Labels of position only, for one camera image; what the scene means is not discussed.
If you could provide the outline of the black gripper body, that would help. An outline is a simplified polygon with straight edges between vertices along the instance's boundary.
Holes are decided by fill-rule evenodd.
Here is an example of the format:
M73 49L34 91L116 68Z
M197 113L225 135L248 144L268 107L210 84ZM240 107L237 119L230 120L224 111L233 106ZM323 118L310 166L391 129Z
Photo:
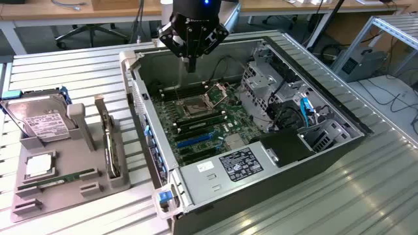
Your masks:
M173 27L186 42L190 56L190 31L194 26L216 28L220 24L220 0L177 0L172 16Z

